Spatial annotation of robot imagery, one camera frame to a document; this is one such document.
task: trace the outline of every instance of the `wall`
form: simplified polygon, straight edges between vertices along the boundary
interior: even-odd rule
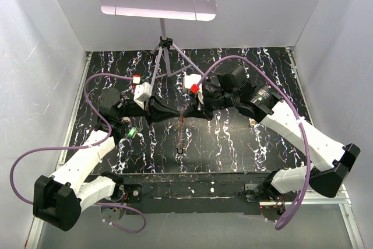
[[[86,51],[149,50],[157,19],[105,15],[100,0],[58,0]],[[318,0],[217,0],[211,22],[166,20],[181,48],[295,45]]]
[[[372,0],[320,0],[295,47],[316,127],[361,148],[346,180],[366,248],[373,248]]]
[[[32,207],[16,198],[9,170],[27,150],[62,145],[85,52],[57,0],[0,0],[0,240],[23,248]],[[25,158],[15,172],[21,194],[55,169],[58,152]]]

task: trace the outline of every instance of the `wire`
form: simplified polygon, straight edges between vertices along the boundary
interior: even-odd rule
[[[103,204],[103,203],[101,203],[101,202],[96,203],[96,205],[107,206],[107,207],[118,207],[118,208],[123,208],[123,209],[127,209],[127,210],[130,210],[130,211],[134,211],[134,212],[136,212],[137,214],[140,214],[140,216],[141,216],[142,219],[144,220],[144,224],[143,224],[142,227],[141,227],[140,229],[138,229],[138,230],[129,230],[129,229],[127,229],[126,227],[123,227],[123,226],[121,226],[121,225],[119,225],[119,224],[117,224],[117,223],[115,223],[115,222],[113,222],[113,221],[110,221],[110,220],[108,220],[108,219],[103,219],[103,221],[108,222],[109,225],[114,225],[114,226],[116,226],[116,227],[119,227],[121,230],[124,230],[124,231],[127,232],[127,233],[139,233],[139,232],[141,232],[141,231],[145,228],[145,226],[146,226],[146,217],[145,217],[144,213],[142,213],[140,210],[137,210],[137,209],[135,209],[135,208],[132,208],[132,207],[129,207],[129,206],[126,206],[126,205]]]
[[[273,87],[277,92],[279,92],[279,94],[284,99],[284,101],[289,105],[289,107],[291,108],[291,110],[292,110],[295,118],[297,120],[300,120],[300,116],[299,116],[299,114],[297,112],[297,109],[295,109],[295,107],[291,103],[290,99],[280,90],[280,88],[277,87],[277,85],[275,83],[273,83],[272,80],[269,79],[267,77],[267,75],[265,75],[255,64],[253,64],[247,58],[241,57],[239,55],[229,55],[227,57],[221,58],[220,60],[214,62],[214,64],[212,66],[210,66],[210,68],[202,76],[201,80],[198,82],[197,85],[199,86],[206,79],[206,77],[208,76],[208,74],[210,74],[210,72],[212,71],[212,69],[214,69],[215,67],[217,67],[223,61],[226,61],[228,59],[233,59],[233,58],[241,59],[242,61],[246,62],[248,65],[250,65],[251,67],[253,67],[253,69],[255,69],[260,75],[262,75],[264,77],[264,79],[266,79],[267,82],[271,85],[271,87]],[[311,157],[309,155],[309,147],[308,147],[307,136],[305,134],[305,130],[304,130],[304,127],[302,125],[302,122],[299,122],[298,125],[299,125],[299,129],[301,131],[301,134],[302,134],[302,137],[303,137],[303,141],[304,141],[305,156],[306,156],[306,163],[307,163],[307,165],[306,165],[307,168],[306,168],[306,174],[305,174],[305,181],[304,181],[304,185],[303,185],[302,190],[298,192],[298,195],[295,198],[295,200],[291,203],[291,205],[288,207],[288,209],[281,215],[280,219],[277,221],[277,223],[275,225],[275,229],[276,230],[283,229],[290,222],[290,220],[294,217],[294,215],[297,213],[297,211],[299,210],[299,208],[301,206],[301,203],[303,201],[304,195],[306,193],[306,190],[307,190],[307,187],[308,187],[309,178],[310,178],[310,173],[311,173]]]
[[[92,146],[97,146],[101,143],[103,143],[104,141],[106,141],[110,135],[111,135],[111,132],[112,132],[112,128],[111,128],[111,125],[110,123],[99,113],[99,111],[93,106],[92,102],[90,101],[89,99],[89,96],[88,96],[88,93],[87,93],[87,87],[88,87],[88,84],[90,81],[92,81],[93,79],[95,78],[98,78],[98,77],[102,77],[102,76],[108,76],[108,77],[112,77],[112,78],[117,78],[117,79],[122,79],[122,80],[128,80],[128,81],[132,81],[133,78],[132,77],[126,77],[126,76],[119,76],[119,75],[116,75],[116,74],[111,74],[111,73],[98,73],[98,74],[95,74],[95,75],[92,75],[91,77],[89,77],[86,81],[86,83],[84,84],[84,88],[83,88],[83,94],[84,94],[84,97],[87,101],[87,104],[91,107],[91,109],[93,110],[93,112],[95,112],[103,121],[104,123],[108,126],[108,134],[105,136],[104,139],[92,144],[92,145],[85,145],[85,146],[75,146],[75,147],[46,147],[46,148],[37,148],[37,149],[33,149],[33,150],[30,150],[24,154],[22,154],[21,156],[19,156],[15,162],[13,163],[12,167],[10,168],[10,173],[9,173],[9,179],[10,179],[10,186],[12,187],[12,190],[13,192],[15,193],[15,195],[20,199],[22,200],[23,202],[27,203],[27,204],[33,204],[32,201],[29,201],[28,199],[24,198],[17,190],[16,186],[15,186],[15,183],[14,183],[14,170],[17,166],[17,164],[26,156],[32,154],[32,153],[36,153],[36,152],[41,152],[41,151],[51,151],[51,150],[79,150],[79,149],[87,149],[87,148],[90,148]],[[102,203],[96,203],[96,205],[101,205],[101,206],[110,206],[110,207],[120,207],[120,208],[124,208],[124,209],[128,209],[130,211],[134,211],[138,214],[141,215],[141,217],[143,218],[144,220],[144,225],[139,229],[139,230],[129,230],[129,229],[126,229],[124,227],[122,227],[121,225],[119,224],[116,224],[116,223],[113,223],[112,221],[109,221],[109,220],[106,220],[107,222],[109,223],[112,223],[112,225],[116,226],[116,227],[119,227],[120,229],[124,230],[125,232],[128,232],[128,233],[139,233],[141,232],[145,226],[146,226],[146,218],[145,218],[145,215],[135,209],[135,208],[132,208],[132,207],[129,207],[129,206],[125,206],[125,205],[112,205],[112,204],[102,204]]]

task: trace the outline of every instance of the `gray floor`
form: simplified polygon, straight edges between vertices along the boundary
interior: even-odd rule
[[[352,248],[338,205],[303,205],[279,232],[273,223],[237,213],[146,216],[146,228],[128,234],[102,222],[100,208],[93,206],[68,232],[45,223],[38,248]],[[119,221],[131,229],[141,222],[138,216]]]

